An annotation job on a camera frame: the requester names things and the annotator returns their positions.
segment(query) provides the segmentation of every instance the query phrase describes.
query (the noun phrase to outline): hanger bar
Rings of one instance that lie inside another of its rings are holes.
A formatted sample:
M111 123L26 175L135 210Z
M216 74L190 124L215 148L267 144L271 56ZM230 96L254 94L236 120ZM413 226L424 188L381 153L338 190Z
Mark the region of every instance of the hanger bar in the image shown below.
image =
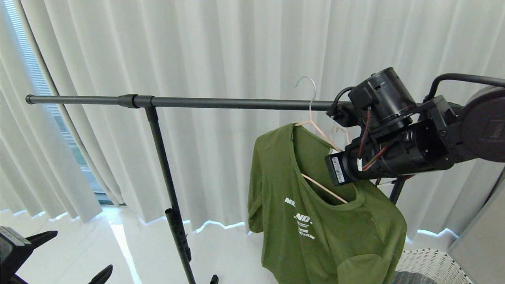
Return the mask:
M29 104L75 104L75 105L120 105L129 108L173 107L211 109L256 109L256 110L309 110L310 101L258 100L258 99L211 99L167 98L127 94L119 97L95 96L34 96L26 97ZM332 101L313 101L312 109L327 111Z

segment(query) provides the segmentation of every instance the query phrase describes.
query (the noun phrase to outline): neckline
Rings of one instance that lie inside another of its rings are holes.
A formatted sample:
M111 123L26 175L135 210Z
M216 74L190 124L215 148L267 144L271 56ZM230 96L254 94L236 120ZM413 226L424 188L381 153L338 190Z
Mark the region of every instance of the neckline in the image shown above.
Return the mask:
M360 187L356 186L356 184L354 184L354 183L352 185L353 185L354 190L356 192L356 198L354 200L344 203L344 204L339 204L339 205L328 204L321 197L319 197L319 195L317 195L317 193L314 192L314 190L309 185L307 180L301 175L300 168L298 166L298 161L296 160L296 155L294 153L294 140L292 139L293 135L294 135L294 128L295 127L300 127L300 129L304 133L306 133L307 135L309 135L313 139L317 140L318 142L326 145L328 147L328 150L331 149L331 145L330 145L330 143L322 140L317 135L310 132L308 129L306 129L303 126L295 126L295 123L293 123L293 124L291 124L291 127L289 128L289 137L291 139L289 139L288 143L289 143L289 155L291 157L291 164L293 165L293 169L296 173L296 178L303 184L304 188L309 192L309 194L315 200L317 200L320 204L322 204L324 207L326 207L328 209L332 209L332 210L348 211L348 210L352 210L352 209L355 209L355 208L361 206L365 202L365 194L363 193L363 190Z

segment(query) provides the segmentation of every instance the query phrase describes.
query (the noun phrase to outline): white curtain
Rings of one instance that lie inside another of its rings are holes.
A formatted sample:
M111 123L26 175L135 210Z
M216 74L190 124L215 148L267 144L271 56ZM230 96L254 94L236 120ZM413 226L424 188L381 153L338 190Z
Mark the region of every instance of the white curtain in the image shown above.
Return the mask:
M393 66L419 102L444 72L503 76L502 1L21 1L25 29L61 96L321 100ZM480 87L444 82L438 94L465 104ZM108 195L144 221L168 196L142 110L68 106L86 159ZM159 108L184 219L245 220L256 137L307 112ZM324 113L317 124L335 125ZM351 129L353 135L358 129ZM343 145L339 136L337 143ZM459 233L503 165L475 160L409 180L398 207L409 236Z
M49 110L26 103L37 90L4 2L0 10L0 208L87 222L102 209Z

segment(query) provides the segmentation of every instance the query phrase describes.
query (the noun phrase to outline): clothes rack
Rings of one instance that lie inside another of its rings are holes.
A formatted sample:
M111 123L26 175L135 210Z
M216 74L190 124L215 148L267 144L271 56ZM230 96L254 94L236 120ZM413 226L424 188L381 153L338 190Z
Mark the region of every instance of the clothes rack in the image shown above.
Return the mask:
M95 97L95 96L34 96L29 94L26 97L29 104L77 104L77 105L119 105L127 108L144 108L151 128L151 133L158 153L163 178L167 187L168 196L172 208L165 211L167 220L174 237L177 252L182 262L188 283L195 284L193 272L189 262L191 261L191 251L189 249L186 232L182 223L181 212L177 196L175 194L174 182L170 172L170 166L163 144L163 137L158 121L156 107L173 108L215 108L215 109L255 109L255 110L309 110L310 101L297 100L258 100L258 99L204 99L204 98L165 98L153 96L140 96L136 94L126 94L118 97ZM331 101L313 101L313 111L326 111L330 109ZM389 197L396 204L398 196L403 188L404 180L397 180L393 192ZM213 275L210 284L218 284L219 278Z

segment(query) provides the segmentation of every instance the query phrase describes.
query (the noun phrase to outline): shirt sleeve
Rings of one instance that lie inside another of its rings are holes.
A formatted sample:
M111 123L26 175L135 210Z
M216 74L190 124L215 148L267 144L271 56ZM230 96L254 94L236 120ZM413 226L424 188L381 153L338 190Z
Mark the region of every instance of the shirt sleeve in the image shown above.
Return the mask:
M389 264L376 254L350 257L337 267L338 284L383 284Z
M249 182L249 198L247 210L249 212L249 230L255 233L263 231L263 199L262 199L262 178L260 158L255 145L252 154L251 176Z

